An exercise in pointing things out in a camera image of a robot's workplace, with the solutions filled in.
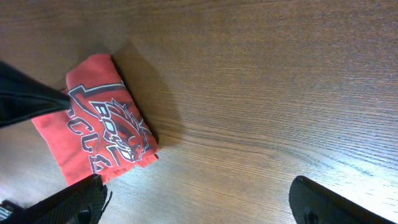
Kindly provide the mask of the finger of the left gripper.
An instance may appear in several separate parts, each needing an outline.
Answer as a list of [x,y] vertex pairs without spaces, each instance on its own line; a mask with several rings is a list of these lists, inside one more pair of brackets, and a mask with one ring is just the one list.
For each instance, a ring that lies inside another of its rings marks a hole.
[[1,61],[1,96],[43,100],[60,105],[63,109],[70,107],[70,98],[49,86],[46,86]]
[[4,104],[1,103],[1,128],[17,124],[32,118],[42,116],[49,113],[63,111],[69,109],[70,103],[52,104]]

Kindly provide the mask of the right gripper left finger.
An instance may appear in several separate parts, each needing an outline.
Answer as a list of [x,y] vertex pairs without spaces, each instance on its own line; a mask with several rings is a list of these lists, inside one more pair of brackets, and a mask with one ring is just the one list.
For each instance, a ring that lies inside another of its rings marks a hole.
[[29,207],[1,202],[1,224],[98,224],[113,193],[98,174]]

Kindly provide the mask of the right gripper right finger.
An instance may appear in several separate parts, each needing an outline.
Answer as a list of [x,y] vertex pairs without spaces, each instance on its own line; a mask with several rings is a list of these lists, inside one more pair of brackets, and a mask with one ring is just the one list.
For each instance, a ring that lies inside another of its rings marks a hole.
[[394,224],[302,175],[290,186],[289,206],[298,224]]

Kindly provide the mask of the orange-red t-shirt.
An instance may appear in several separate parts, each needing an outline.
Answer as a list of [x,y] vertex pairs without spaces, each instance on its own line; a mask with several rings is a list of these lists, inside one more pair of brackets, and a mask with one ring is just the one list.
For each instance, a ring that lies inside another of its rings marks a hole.
[[108,54],[67,73],[71,107],[32,119],[68,185],[91,174],[109,182],[155,162],[159,146]]

